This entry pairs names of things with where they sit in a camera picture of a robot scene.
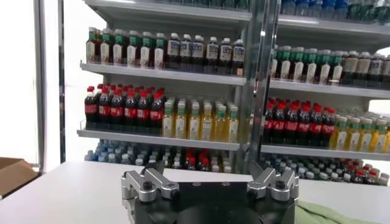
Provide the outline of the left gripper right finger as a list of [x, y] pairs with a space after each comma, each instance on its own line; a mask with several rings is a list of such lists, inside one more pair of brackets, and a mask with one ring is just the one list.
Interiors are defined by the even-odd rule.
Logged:
[[247, 183], [247, 195], [252, 201], [270, 196], [275, 201], [297, 201], [299, 198], [299, 177], [292, 169], [277, 174], [274, 168], [263, 169], [256, 161], [249, 163], [253, 180]]

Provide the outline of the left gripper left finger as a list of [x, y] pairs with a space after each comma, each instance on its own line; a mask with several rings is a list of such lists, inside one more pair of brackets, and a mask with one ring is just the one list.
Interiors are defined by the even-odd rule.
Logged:
[[152, 203], [160, 193], [162, 199], [174, 201], [179, 198], [180, 187], [177, 182], [163, 176], [165, 160], [147, 163], [141, 173], [126, 171], [121, 177], [122, 205], [128, 216], [135, 216], [135, 202]]

